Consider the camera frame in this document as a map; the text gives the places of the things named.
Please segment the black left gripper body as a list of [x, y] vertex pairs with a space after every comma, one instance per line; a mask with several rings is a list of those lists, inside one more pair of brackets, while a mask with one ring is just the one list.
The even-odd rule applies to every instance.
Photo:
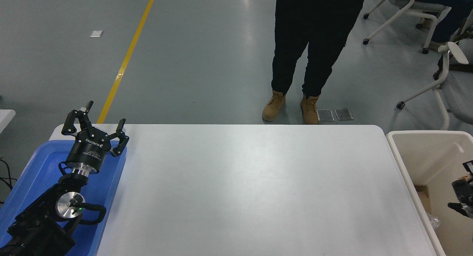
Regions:
[[67, 168], [78, 170], [86, 167], [90, 173], [99, 173], [105, 156], [111, 149], [110, 141], [105, 140], [107, 136], [106, 132], [95, 127], [91, 131], [80, 131], [67, 157]]

